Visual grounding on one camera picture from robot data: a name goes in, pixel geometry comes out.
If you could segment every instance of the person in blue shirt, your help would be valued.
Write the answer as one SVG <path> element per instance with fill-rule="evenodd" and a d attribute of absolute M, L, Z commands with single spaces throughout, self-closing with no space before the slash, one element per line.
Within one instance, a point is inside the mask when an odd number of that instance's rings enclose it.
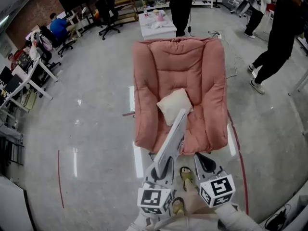
<path fill-rule="evenodd" d="M 55 35 L 57 39 L 62 39 L 66 36 L 67 32 L 70 32 L 70 41 L 76 40 L 76 38 L 73 37 L 74 33 L 76 32 L 76 25 L 67 25 L 68 20 L 58 19 L 55 13 L 52 13 L 50 18 L 50 31 Z"/>

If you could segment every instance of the pink armchair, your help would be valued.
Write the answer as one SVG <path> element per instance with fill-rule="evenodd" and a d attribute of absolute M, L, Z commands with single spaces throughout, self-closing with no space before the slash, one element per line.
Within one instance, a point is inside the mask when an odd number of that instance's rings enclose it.
<path fill-rule="evenodd" d="M 135 144 L 157 153 L 171 127 L 156 103 L 184 88 L 193 105 L 182 154 L 227 145 L 224 50 L 219 39 L 175 38 L 133 46 Z"/>

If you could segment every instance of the blue shirt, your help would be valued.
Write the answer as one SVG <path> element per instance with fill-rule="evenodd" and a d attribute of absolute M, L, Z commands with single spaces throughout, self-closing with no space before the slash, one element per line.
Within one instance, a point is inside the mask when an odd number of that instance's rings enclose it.
<path fill-rule="evenodd" d="M 65 19 L 55 19 L 50 24 L 50 31 L 55 35 L 56 38 L 63 38 L 67 34 L 66 30 L 66 20 Z"/>

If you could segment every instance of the person in black clothes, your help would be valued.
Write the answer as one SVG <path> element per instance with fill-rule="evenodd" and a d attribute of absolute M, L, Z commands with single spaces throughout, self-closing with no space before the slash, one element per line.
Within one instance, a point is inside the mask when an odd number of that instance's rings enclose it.
<path fill-rule="evenodd" d="M 277 0 L 272 30 L 269 36 L 268 50 L 262 53 L 253 64 L 248 66 L 253 71 L 260 66 L 256 79 L 250 85 L 260 94 L 265 90 L 263 80 L 276 74 L 291 56 L 294 38 L 303 33 L 304 21 L 301 17 L 303 0 Z"/>
<path fill-rule="evenodd" d="M 170 0 L 172 22 L 177 28 L 177 37 L 185 35 L 193 0 Z"/>

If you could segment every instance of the black shirt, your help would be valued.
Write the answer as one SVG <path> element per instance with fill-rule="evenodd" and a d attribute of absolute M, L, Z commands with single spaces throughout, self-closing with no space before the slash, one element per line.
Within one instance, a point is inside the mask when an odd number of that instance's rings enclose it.
<path fill-rule="evenodd" d="M 269 36 L 269 50 L 289 58 L 295 35 L 303 33 L 304 21 L 300 7 L 292 0 L 277 0 L 273 27 Z"/>

